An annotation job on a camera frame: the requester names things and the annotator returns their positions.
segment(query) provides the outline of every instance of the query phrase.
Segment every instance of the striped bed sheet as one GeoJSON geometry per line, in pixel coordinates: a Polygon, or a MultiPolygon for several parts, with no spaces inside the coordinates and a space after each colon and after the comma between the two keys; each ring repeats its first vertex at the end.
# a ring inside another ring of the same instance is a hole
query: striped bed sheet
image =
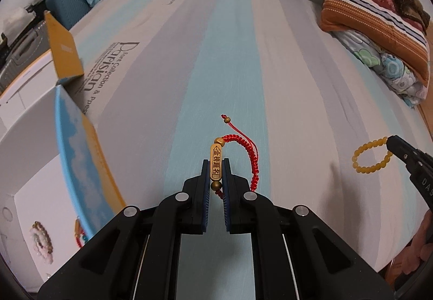
{"type": "MultiPolygon", "coordinates": [[[[365,175],[351,157],[394,134],[433,154],[432,140],[418,110],[318,20],[307,0],[102,0],[84,17],[71,31],[86,78],[69,92],[97,128],[126,203],[155,206],[198,175],[214,138],[232,133],[226,114],[258,146],[260,194],[309,206],[383,268],[427,205],[398,159],[365,175]],[[98,77],[104,61],[112,68],[98,77]]],[[[227,144],[224,156],[251,178],[242,147],[227,144]]],[[[208,232],[182,239],[178,298],[252,299],[253,284],[250,238],[225,232],[211,196],[208,232]]]]}

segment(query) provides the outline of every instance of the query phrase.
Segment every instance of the gray stripe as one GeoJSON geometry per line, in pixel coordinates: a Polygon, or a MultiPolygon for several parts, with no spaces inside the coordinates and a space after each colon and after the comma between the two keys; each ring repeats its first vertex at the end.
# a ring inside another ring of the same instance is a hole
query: gray stripe
{"type": "MultiPolygon", "coordinates": [[[[362,252],[362,257],[374,266],[380,237],[379,176],[356,173],[351,160],[354,150],[369,141],[367,130],[356,101],[315,30],[316,26],[312,24],[302,0],[280,2],[308,69],[322,95],[328,121],[334,133],[344,199],[343,238],[353,249],[362,252]],[[358,245],[361,239],[368,240],[368,245],[358,245]]],[[[362,155],[362,163],[376,163],[373,151],[368,150],[362,155]]]]}
{"type": "Polygon", "coordinates": [[[371,11],[374,14],[379,14],[380,16],[385,18],[386,20],[392,22],[394,24],[394,26],[397,27],[398,29],[400,29],[402,32],[409,34],[410,36],[412,36],[414,39],[419,41],[424,46],[426,45],[426,40],[425,40],[424,36],[419,35],[414,30],[408,28],[408,26],[406,26],[405,24],[403,24],[402,22],[397,20],[392,14],[385,12],[385,11],[381,11],[380,9],[375,8],[374,6],[372,6],[371,4],[369,4],[363,0],[350,0],[350,1],[355,3],[355,4],[363,6],[364,8],[368,9],[369,11],[371,11]]]}
{"type": "Polygon", "coordinates": [[[129,204],[162,199],[173,135],[207,23],[218,0],[185,0],[129,68],[102,112],[98,136],[129,204]]]}

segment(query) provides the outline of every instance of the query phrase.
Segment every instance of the metal screw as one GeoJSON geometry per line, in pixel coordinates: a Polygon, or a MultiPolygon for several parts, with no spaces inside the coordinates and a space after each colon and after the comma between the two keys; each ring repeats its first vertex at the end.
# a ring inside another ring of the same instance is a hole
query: metal screw
{"type": "Polygon", "coordinates": [[[188,200],[188,198],[189,198],[189,195],[187,193],[178,193],[176,195],[176,200],[178,200],[179,202],[186,201],[186,200],[188,200]]]}
{"type": "Polygon", "coordinates": [[[132,217],[132,216],[135,216],[135,215],[137,214],[137,208],[132,207],[132,206],[126,207],[126,208],[123,210],[123,214],[124,214],[126,217],[132,217]]]}
{"type": "Polygon", "coordinates": [[[295,212],[296,212],[298,215],[304,217],[304,216],[306,216],[310,211],[309,211],[308,207],[306,207],[306,206],[302,206],[302,205],[301,205],[301,206],[298,206],[298,207],[295,208],[295,212]]]}
{"type": "Polygon", "coordinates": [[[254,201],[257,198],[257,194],[254,193],[253,191],[247,191],[244,194],[244,199],[248,200],[248,201],[254,201]]]}

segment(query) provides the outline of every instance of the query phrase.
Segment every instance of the red string bracelet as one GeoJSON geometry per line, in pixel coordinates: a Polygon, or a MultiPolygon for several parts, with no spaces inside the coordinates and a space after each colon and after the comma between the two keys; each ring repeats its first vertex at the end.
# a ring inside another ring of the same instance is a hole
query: red string bracelet
{"type": "MultiPolygon", "coordinates": [[[[258,183],[258,149],[253,140],[251,140],[248,136],[246,136],[243,132],[241,132],[238,128],[236,128],[230,121],[231,119],[227,117],[226,115],[221,116],[224,119],[224,122],[230,127],[241,134],[243,138],[239,135],[235,134],[229,134],[225,135],[222,138],[216,138],[215,143],[220,144],[221,146],[224,146],[224,143],[236,141],[239,145],[243,146],[247,153],[248,157],[250,158],[251,162],[251,173],[252,173],[252,179],[251,179],[251,185],[250,190],[255,191],[257,189],[257,183],[258,183]]],[[[217,182],[213,182],[211,185],[212,190],[215,190],[215,194],[217,194],[221,199],[223,198],[224,194],[221,191],[221,183],[217,184],[217,182]]]]}

